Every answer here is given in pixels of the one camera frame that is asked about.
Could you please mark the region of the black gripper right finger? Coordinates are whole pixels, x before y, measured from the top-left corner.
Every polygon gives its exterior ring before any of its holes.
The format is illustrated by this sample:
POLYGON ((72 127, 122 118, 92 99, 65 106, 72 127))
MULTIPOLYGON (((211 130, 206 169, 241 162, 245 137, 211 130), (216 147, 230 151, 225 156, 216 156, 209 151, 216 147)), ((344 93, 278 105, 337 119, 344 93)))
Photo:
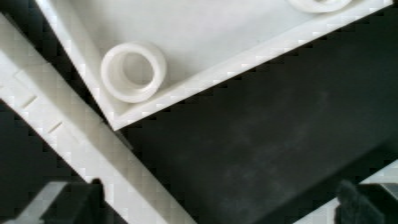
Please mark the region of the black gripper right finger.
POLYGON ((398 224, 398 183, 342 181, 335 198, 335 224, 398 224))

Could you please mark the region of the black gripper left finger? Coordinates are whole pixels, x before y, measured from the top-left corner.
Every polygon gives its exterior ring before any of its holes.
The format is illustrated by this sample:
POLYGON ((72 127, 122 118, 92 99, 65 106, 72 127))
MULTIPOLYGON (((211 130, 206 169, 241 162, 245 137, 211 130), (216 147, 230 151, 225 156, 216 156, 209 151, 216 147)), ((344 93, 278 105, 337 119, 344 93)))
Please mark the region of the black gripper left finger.
POLYGON ((44 185, 10 224, 102 224, 104 190, 90 183, 53 181, 44 185))

